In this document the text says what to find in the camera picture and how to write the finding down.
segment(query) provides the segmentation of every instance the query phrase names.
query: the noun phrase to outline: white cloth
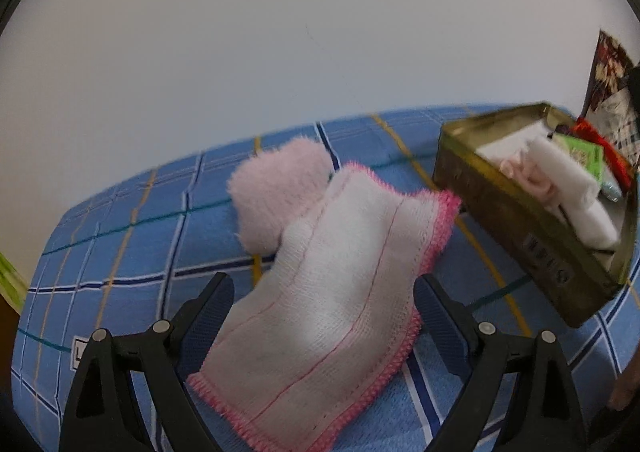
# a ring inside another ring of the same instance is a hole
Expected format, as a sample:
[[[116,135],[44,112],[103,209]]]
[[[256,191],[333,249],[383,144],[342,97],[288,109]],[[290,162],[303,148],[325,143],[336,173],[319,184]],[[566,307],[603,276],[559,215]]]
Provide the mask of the white cloth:
[[[572,209],[591,207],[600,193],[600,185],[571,156],[546,138],[536,138],[529,143],[529,157],[558,187],[561,203]]]
[[[329,450],[410,352],[414,280],[459,204],[343,168],[285,229],[272,269],[233,306],[190,385],[257,451]]]
[[[587,209],[562,203],[562,208],[575,230],[575,235],[587,248],[608,250],[618,242],[618,231],[600,201]]]

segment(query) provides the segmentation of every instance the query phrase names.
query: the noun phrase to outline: rolled white cloth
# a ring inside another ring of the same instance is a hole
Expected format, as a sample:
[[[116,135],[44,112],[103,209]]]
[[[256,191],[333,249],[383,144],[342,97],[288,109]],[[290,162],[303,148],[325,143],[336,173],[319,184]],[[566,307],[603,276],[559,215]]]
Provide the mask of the rolled white cloth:
[[[562,208],[582,244],[594,250],[608,250],[618,242],[618,231],[600,201],[587,209],[563,202]]]
[[[558,187],[563,205],[585,210],[596,202],[600,185],[571,156],[546,138],[536,138],[527,145],[529,157]]]

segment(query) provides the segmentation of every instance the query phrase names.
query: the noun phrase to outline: fluffy pink pad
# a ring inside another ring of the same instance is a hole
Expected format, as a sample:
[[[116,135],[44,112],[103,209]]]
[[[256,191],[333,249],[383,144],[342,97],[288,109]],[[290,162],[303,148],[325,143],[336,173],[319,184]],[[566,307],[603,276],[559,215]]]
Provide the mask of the fluffy pink pad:
[[[324,146],[308,138],[295,138],[240,164],[227,189],[245,250],[274,254],[284,228],[322,198],[333,171]]]

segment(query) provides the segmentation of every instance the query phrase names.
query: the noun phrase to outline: plaid pattern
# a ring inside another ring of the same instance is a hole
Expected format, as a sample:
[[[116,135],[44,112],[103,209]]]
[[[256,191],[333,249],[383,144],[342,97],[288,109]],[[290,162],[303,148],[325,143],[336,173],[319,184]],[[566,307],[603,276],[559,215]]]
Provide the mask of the plaid pattern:
[[[478,106],[474,112],[495,108]],[[469,112],[469,108],[456,107],[412,109],[381,117],[431,173],[441,123]],[[396,141],[372,118],[270,134],[263,137],[262,147],[279,146],[300,134],[321,140],[336,168],[355,160],[370,166],[398,190],[410,193],[424,187]],[[16,411],[44,450],[57,450],[74,375],[74,337],[86,340],[98,319],[114,334],[145,330],[158,318],[172,317],[183,302],[200,293],[216,271],[233,277],[237,298],[249,293],[252,259],[235,236],[236,212],[226,181],[253,150],[254,142],[249,140],[172,162],[105,190],[62,217],[31,283],[12,364]],[[521,278],[524,272],[517,263],[473,219],[466,214],[464,218],[505,280]],[[272,260],[264,258],[263,268]],[[637,255],[632,269],[635,279]],[[465,304],[498,288],[458,228],[434,272],[452,298]],[[638,342],[636,292],[628,286],[578,330],[568,328],[531,283],[513,296],[534,332],[549,328],[558,335],[574,371],[584,415],[589,418],[605,402],[613,379]],[[475,315],[505,332],[519,334],[505,300],[478,308]],[[495,440],[512,382],[512,378],[503,382],[479,451],[490,450]],[[156,448],[170,450],[142,374],[134,374],[134,385]],[[341,433],[335,449],[424,450],[460,388],[459,379],[447,373],[431,338],[421,336],[402,373]],[[248,451],[222,418],[197,398],[194,401],[225,451]]]

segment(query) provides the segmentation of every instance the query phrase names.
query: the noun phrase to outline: wall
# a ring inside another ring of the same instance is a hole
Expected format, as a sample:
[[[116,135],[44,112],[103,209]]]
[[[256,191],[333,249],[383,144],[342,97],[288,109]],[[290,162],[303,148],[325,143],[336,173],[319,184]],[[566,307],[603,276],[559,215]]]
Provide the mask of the wall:
[[[31,276],[62,213],[204,148],[419,104],[584,99],[625,0],[23,0],[0,37],[0,248]]]

